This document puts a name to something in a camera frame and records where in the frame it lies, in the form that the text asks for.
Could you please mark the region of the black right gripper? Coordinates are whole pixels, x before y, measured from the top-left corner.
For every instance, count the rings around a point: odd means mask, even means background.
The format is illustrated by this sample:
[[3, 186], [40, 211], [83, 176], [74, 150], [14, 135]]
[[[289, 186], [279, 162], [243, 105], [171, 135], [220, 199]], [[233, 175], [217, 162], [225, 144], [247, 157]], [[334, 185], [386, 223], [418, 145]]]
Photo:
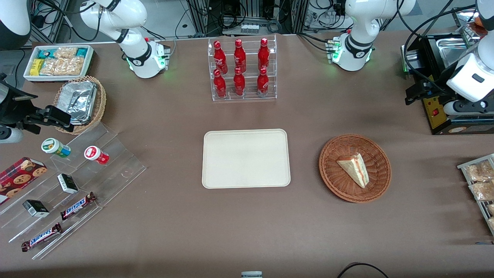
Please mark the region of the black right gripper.
[[37, 108], [32, 104], [32, 99], [37, 95], [26, 93], [23, 90], [9, 85], [1, 74], [1, 102], [0, 124], [2, 127], [11, 127], [26, 130], [32, 134], [40, 134], [39, 125], [53, 126], [67, 132], [73, 132], [71, 115], [53, 105], [47, 105], [44, 109], [38, 109], [41, 119], [29, 117], [37, 113]]

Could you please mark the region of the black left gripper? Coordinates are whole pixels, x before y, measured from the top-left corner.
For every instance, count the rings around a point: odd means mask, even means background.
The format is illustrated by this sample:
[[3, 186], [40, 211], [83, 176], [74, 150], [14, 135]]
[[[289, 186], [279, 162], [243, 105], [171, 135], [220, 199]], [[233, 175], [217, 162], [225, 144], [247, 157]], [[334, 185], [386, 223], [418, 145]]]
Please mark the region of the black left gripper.
[[439, 104], [447, 104], [458, 100], [458, 97], [457, 93], [446, 85], [446, 78], [439, 78], [434, 81], [431, 75], [406, 89], [406, 105], [411, 105], [413, 102], [423, 99], [432, 99]]

